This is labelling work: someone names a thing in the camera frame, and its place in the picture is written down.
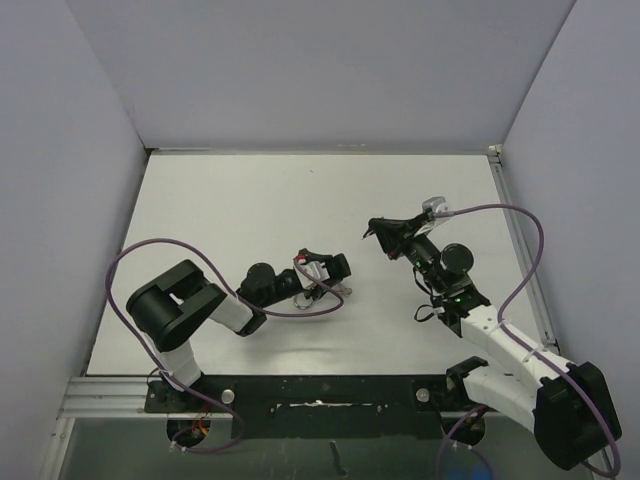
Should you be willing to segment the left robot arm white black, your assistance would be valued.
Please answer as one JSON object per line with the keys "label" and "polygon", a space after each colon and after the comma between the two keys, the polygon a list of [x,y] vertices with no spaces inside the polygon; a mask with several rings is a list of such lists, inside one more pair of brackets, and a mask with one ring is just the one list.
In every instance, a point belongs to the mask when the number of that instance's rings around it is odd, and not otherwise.
{"label": "left robot arm white black", "polygon": [[351,275],[346,256],[320,255],[306,249],[297,256],[299,268],[277,274],[267,263],[252,265],[235,293],[209,281],[190,260],[183,260],[135,291],[126,304],[135,325],[153,344],[164,376],[170,375],[168,399],[180,410],[200,405],[202,372],[190,344],[207,320],[240,337],[257,331],[267,320],[264,309],[299,295],[322,298],[321,287],[335,287]]}

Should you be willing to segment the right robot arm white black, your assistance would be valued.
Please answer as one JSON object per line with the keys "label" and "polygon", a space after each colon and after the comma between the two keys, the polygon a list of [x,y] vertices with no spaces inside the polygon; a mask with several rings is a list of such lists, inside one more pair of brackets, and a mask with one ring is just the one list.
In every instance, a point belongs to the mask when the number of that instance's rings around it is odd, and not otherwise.
{"label": "right robot arm white black", "polygon": [[448,402],[459,409],[483,404],[511,418],[563,470],[615,445],[622,429],[601,370],[590,362],[577,365],[509,326],[474,285],[471,251],[461,244],[438,248],[429,240],[441,218],[430,210],[407,220],[372,218],[366,233],[389,259],[411,263],[435,316],[485,354],[447,370]]}

